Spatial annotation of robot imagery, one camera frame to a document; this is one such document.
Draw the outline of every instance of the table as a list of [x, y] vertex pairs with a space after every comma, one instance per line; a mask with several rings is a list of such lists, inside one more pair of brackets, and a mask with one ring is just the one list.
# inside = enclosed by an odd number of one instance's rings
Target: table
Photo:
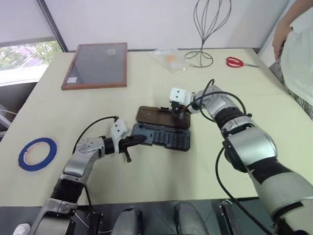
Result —
[[[73, 53], [57, 54], [19, 111], [0, 143], [0, 206], [40, 206], [50, 196], [80, 133], [94, 120], [119, 115], [128, 127], [135, 124], [141, 105], [168, 107], [172, 87], [197, 92], [214, 78], [224, 91], [234, 93], [267, 131], [285, 166], [313, 183], [313, 123], [251, 49], [211, 49], [214, 64], [172, 74], [148, 52], [128, 53], [126, 88], [62, 91], [61, 84]], [[228, 56], [260, 68], [229, 68]], [[112, 121], [90, 128], [85, 137], [109, 135]], [[88, 180], [94, 204], [165, 200], [227, 198], [215, 178], [214, 164], [222, 146], [218, 127], [200, 114], [191, 117], [191, 148], [188, 152], [161, 146], [129, 148], [133, 162], [108, 155], [98, 160]], [[30, 141], [53, 138], [58, 145], [55, 159], [44, 169], [26, 172], [18, 166], [18, 155]], [[32, 159], [46, 156], [34, 149]], [[223, 157], [221, 180], [235, 197], [256, 196], [247, 174], [235, 171]], [[86, 204], [85, 193], [79, 204]]]

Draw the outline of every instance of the scissors handle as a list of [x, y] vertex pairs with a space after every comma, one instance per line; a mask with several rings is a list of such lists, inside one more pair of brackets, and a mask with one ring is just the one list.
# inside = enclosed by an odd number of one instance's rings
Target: scissors handle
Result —
[[232, 68], [240, 68], [244, 66], [244, 63], [240, 59], [231, 56], [226, 58], [226, 64]]

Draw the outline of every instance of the person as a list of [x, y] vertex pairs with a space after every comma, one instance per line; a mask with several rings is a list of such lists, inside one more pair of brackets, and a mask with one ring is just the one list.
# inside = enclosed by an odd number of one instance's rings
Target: person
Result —
[[311, 7], [313, 0], [297, 0], [280, 20], [272, 42], [276, 62], [269, 69], [313, 120], [313, 14], [301, 32], [290, 26]]

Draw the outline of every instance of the wire hat stand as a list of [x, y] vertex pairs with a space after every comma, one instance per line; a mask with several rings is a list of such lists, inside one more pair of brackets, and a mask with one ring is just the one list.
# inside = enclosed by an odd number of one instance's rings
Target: wire hat stand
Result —
[[[205, 2], [205, 5], [203, 7], [203, 10], [199, 10], [199, 3], [202, 1]], [[194, 51], [190, 51], [186, 53], [185, 58], [188, 60], [189, 64], [191, 64], [192, 66], [196, 68], [205, 68], [213, 64], [213, 61], [214, 61], [213, 57], [209, 53], [203, 51], [203, 46], [206, 40], [213, 33], [215, 33], [217, 30], [219, 30], [221, 27], [223, 27], [226, 24], [231, 13], [231, 0], [228, 0], [229, 1], [228, 12], [226, 16], [222, 18], [221, 20], [220, 12], [221, 12], [223, 0], [218, 0], [218, 8], [217, 8], [215, 17], [212, 19], [210, 26], [207, 27], [207, 21], [208, 21], [207, 12], [208, 12], [210, 1], [213, 1], [213, 0], [197, 0], [197, 3], [194, 8], [194, 12], [193, 12], [194, 24], [201, 38], [201, 47], [199, 50], [194, 50]]]

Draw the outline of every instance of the sticker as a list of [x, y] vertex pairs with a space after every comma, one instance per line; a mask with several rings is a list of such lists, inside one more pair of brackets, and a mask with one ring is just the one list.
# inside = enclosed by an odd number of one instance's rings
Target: sticker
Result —
[[69, 77], [67, 83], [76, 83], [77, 77]]

